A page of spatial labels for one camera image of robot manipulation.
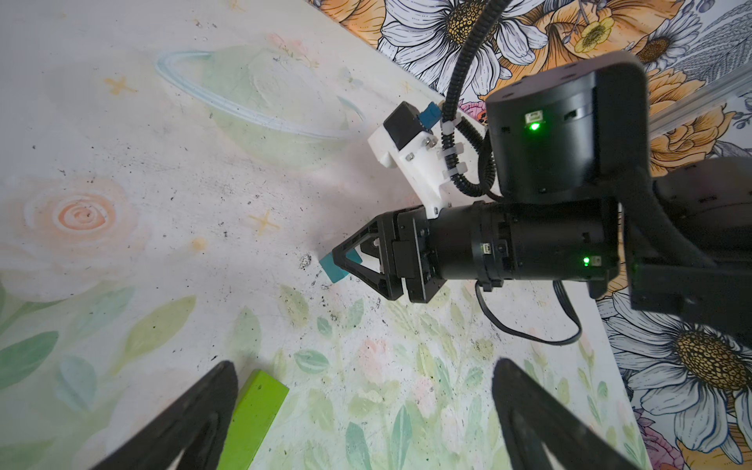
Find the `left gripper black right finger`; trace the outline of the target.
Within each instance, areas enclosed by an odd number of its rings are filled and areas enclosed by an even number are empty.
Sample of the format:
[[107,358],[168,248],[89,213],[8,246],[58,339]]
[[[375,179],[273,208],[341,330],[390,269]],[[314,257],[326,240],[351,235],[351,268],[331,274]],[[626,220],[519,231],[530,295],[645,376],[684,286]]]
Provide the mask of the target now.
[[635,467],[513,360],[495,365],[492,393],[512,468],[550,469],[552,457],[565,469]]

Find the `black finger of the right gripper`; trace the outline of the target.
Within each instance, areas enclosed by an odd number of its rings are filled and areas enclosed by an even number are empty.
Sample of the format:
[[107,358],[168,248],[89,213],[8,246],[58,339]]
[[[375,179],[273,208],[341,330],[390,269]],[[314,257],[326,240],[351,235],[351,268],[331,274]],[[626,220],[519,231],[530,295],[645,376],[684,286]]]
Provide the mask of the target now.
[[334,264],[388,301],[403,295],[393,244],[398,240],[395,213],[382,213],[332,251]]

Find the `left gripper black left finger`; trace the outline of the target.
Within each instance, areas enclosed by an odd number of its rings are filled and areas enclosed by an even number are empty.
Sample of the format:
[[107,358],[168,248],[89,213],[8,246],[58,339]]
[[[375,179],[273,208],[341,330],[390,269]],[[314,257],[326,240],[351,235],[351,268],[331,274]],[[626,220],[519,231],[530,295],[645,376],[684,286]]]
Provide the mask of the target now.
[[97,469],[215,469],[238,397],[234,364],[218,363]]

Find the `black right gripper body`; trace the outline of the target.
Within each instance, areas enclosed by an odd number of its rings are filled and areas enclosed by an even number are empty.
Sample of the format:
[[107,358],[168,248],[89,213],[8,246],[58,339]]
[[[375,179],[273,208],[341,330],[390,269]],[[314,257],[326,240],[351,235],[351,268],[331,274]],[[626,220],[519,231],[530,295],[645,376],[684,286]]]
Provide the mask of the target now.
[[387,255],[413,303],[429,302],[448,280],[485,291],[507,280],[576,281],[593,299],[619,272],[618,205],[593,199],[553,205],[487,203],[402,211]]

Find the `green rectangular block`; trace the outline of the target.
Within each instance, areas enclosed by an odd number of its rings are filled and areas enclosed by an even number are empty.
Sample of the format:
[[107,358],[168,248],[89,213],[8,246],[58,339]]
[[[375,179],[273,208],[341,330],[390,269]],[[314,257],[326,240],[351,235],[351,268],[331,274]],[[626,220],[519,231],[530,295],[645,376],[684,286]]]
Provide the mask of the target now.
[[289,389],[264,370],[254,371],[240,391],[218,470],[247,470],[278,415]]

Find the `teal cube block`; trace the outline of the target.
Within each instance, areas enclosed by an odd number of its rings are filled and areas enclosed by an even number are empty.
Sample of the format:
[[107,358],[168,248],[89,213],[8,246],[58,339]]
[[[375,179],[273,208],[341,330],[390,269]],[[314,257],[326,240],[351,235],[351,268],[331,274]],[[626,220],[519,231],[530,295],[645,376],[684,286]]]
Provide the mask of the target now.
[[[362,263],[362,257],[360,256],[360,253],[357,250],[352,250],[350,252],[347,252],[346,258],[348,260],[352,260],[353,262],[356,262],[357,264]],[[346,270],[339,268],[339,266],[335,264],[332,253],[329,253],[323,258],[321,258],[319,260],[319,264],[331,283],[337,283],[349,275],[349,273]]]

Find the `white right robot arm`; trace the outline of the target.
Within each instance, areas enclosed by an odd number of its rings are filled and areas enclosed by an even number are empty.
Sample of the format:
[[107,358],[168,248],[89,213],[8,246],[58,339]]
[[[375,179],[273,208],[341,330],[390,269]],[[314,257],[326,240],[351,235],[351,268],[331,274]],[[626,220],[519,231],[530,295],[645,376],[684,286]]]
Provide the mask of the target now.
[[401,104],[372,135],[420,205],[374,217],[334,264],[387,300],[429,302],[450,280],[478,295],[508,280],[564,281],[603,296],[620,272],[631,305],[751,341],[751,161],[722,157],[662,177],[649,171],[647,80],[626,52],[549,70],[493,93],[483,156],[501,197],[454,207],[460,169],[425,113]]

